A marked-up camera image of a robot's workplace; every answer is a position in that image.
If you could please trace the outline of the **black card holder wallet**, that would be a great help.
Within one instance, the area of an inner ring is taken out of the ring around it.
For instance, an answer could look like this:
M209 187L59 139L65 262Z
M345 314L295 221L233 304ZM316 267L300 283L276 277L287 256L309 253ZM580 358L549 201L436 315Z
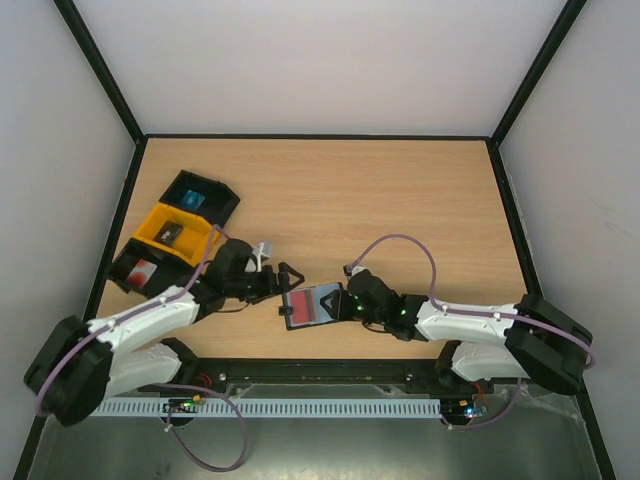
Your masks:
M288 331L328 325L339 321L339 282L291 290L282 295L279 315Z

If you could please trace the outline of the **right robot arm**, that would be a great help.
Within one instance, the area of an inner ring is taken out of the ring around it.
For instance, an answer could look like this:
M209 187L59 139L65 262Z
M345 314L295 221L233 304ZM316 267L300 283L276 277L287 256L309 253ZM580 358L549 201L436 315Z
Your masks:
M321 295L320 305L335 321L376 324L402 341L445 341L436 379L450 392L482 379L519 378L572 396L592 360L591 332L538 295L497 306L439 302L398 294L361 269Z

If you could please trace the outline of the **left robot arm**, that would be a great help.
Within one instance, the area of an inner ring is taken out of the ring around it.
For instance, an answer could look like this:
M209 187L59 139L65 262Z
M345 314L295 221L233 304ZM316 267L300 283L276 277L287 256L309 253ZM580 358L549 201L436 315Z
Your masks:
M163 334L222 312L229 299L255 305L304 282L286 262L269 265L269 248L228 239L207 249L190 276L137 306L89 321L60 320L24 374L37 416L73 426L109 397L185 376L194 354Z

